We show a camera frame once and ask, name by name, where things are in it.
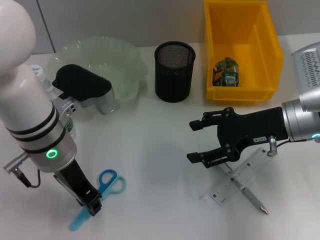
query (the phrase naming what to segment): label sticker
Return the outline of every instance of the label sticker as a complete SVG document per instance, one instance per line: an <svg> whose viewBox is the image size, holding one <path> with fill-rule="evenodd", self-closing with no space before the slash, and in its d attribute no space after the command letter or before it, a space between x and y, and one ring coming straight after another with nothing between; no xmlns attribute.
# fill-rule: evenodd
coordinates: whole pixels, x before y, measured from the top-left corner
<svg viewBox="0 0 320 240"><path fill-rule="evenodd" d="M35 65L30 65L29 67L33 69L33 71L34 71L34 73L35 73L35 75L36 75L37 77L39 77L39 76L43 73L42 67L39 66L39 65L37 65L37 64L35 64Z"/></svg>
<svg viewBox="0 0 320 240"><path fill-rule="evenodd" d="M267 141L267 138L265 136L257 137L257 138L254 138L253 141L255 143L264 142L264 141Z"/></svg>

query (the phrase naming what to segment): gray wall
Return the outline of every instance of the gray wall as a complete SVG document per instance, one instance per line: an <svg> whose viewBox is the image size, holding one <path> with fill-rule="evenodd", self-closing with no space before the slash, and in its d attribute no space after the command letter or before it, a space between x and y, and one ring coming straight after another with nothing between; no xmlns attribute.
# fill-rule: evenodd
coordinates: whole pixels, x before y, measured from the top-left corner
<svg viewBox="0 0 320 240"><path fill-rule="evenodd" d="M89 36L113 36L136 46L200 42L204 0L38 0L54 48ZM36 27L35 53L52 47L36 0L17 0ZM267 0L278 35L320 32L319 0Z"/></svg>

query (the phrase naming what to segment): black mesh pencil holder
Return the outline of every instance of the black mesh pencil holder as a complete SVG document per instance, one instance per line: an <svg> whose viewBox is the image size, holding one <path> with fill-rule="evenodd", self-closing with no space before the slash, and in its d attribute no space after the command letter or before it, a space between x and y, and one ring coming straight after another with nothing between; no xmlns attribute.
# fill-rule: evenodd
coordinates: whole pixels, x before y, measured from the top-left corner
<svg viewBox="0 0 320 240"><path fill-rule="evenodd" d="M177 103L190 93L196 53L180 41L169 41L158 46L155 58L155 93L165 102Z"/></svg>

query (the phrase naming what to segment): green led ring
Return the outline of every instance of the green led ring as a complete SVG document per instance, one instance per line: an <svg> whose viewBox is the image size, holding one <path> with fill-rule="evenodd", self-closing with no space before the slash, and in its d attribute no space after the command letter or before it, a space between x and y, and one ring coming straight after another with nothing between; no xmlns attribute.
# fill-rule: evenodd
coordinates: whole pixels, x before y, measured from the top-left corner
<svg viewBox="0 0 320 240"><path fill-rule="evenodd" d="M49 151L46 153L46 157L47 157L48 159L53 159L53 158L55 158L57 155L58 155L58 151L55 150L55 149L51 149L51 150L49 150Z"/></svg>

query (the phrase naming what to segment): metal bracket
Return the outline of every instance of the metal bracket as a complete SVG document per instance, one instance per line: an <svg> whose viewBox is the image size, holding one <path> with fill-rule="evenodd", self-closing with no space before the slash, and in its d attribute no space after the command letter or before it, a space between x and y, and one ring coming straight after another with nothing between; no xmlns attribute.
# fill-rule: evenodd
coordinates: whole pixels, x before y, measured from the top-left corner
<svg viewBox="0 0 320 240"><path fill-rule="evenodd" d="M52 103L59 113L59 121L63 126L66 126L72 114L76 111L75 103L69 99L61 99L60 97L53 99Z"/></svg>

